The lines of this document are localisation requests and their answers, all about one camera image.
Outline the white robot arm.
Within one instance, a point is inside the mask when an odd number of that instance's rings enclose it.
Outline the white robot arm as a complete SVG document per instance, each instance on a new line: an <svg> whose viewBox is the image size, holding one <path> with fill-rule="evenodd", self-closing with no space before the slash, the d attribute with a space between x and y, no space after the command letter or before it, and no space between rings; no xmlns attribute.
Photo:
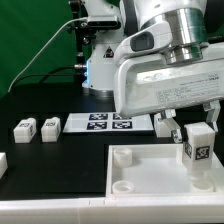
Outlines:
<svg viewBox="0 0 224 224"><path fill-rule="evenodd" d="M214 128L224 100L224 43L208 42L207 0L84 0L96 32L83 87L114 96L123 117L159 113L176 142L179 108L203 105Z"/></svg>

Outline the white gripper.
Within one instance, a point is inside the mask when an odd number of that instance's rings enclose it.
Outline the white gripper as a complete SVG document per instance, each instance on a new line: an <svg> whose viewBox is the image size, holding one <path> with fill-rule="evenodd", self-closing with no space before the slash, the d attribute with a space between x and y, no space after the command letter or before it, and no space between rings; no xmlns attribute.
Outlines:
<svg viewBox="0 0 224 224"><path fill-rule="evenodd" d="M114 76L116 112L133 117L161 111L174 142L181 143L174 109L204 103L206 123L217 132L218 100L224 99L224 44L211 44L202 55L199 61L177 65L168 65L160 54L126 60Z"/></svg>

